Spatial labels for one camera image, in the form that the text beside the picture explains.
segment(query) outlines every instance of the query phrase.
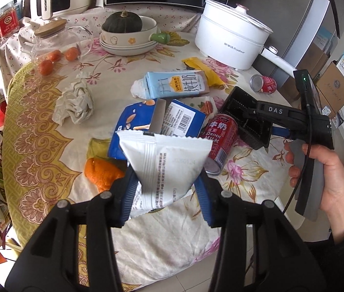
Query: red milk drink can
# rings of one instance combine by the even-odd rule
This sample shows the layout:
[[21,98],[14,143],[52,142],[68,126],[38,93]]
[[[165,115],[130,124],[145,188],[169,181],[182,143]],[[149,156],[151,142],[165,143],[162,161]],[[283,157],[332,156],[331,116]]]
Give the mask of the red milk drink can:
[[276,81],[270,77],[253,75],[250,79],[250,87],[254,92],[273,93],[278,88]]
[[229,115],[218,114],[210,120],[200,136],[212,140],[211,152],[204,163],[209,175],[219,175],[237,139],[238,125]]

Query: red tea canister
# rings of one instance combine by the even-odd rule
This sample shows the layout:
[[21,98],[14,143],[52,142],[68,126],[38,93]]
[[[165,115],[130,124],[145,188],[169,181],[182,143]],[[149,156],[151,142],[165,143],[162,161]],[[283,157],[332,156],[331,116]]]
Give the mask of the red tea canister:
[[209,175],[219,175],[226,163],[233,143],[237,139],[237,123],[226,114],[218,114],[210,120],[201,135],[212,140],[212,148],[204,169]]
[[254,92],[273,93],[278,88],[276,81],[270,77],[253,75],[250,79],[250,87]]
[[0,36],[6,38],[19,31],[17,11],[13,2],[0,9]]

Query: glass teapot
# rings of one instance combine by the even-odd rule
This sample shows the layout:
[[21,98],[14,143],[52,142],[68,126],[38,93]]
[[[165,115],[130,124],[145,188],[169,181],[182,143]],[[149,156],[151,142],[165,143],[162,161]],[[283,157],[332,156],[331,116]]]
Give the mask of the glass teapot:
[[92,33],[82,26],[66,27],[66,20],[53,20],[34,31],[35,44],[31,61],[40,77],[46,77],[58,68],[85,56],[92,47]]

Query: white bowl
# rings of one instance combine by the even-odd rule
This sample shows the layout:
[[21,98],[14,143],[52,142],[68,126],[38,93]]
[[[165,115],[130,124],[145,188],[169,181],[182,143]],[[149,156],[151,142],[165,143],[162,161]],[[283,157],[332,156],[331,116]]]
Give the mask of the white bowl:
[[141,45],[149,42],[152,34],[157,33],[157,22],[146,16],[140,16],[142,20],[142,30],[133,33],[110,33],[101,30],[100,38],[107,44],[112,46],[133,46]]
[[136,50],[136,49],[142,49],[142,48],[157,45],[157,42],[152,42],[151,44],[144,44],[144,45],[139,45],[139,46],[130,47],[130,48],[114,48],[107,44],[100,44],[100,45],[104,48],[112,49],[112,50]]
[[113,46],[113,45],[106,44],[106,43],[103,42],[103,40],[100,38],[100,45],[103,45],[104,47],[107,47],[107,48],[117,49],[117,50],[141,48],[141,47],[146,47],[146,46],[153,45],[154,43],[157,43],[157,42],[151,41],[151,42],[147,42],[147,43],[145,43],[145,44],[133,45],[133,46]]
[[103,45],[101,45],[102,48],[109,52],[110,54],[113,55],[117,55],[117,56],[135,56],[135,55],[140,55],[140,54],[144,54],[150,50],[152,50],[153,48],[155,48],[157,46],[157,43],[150,45],[150,46],[146,46],[146,47],[141,47],[138,49],[112,49],[109,47],[105,47]]

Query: barcode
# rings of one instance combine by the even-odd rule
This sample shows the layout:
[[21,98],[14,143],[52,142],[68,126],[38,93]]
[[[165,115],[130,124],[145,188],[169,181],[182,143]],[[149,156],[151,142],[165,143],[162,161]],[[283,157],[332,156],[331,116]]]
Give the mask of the barcode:
[[187,114],[184,114],[183,117],[181,118],[180,124],[178,125],[177,129],[185,132],[187,130],[187,126],[190,121],[191,121],[191,117],[188,116]]
[[215,157],[215,161],[218,162],[221,165],[221,167],[223,167],[223,165],[226,162],[226,158],[227,158],[226,152],[223,150],[223,148],[219,148],[218,154]]

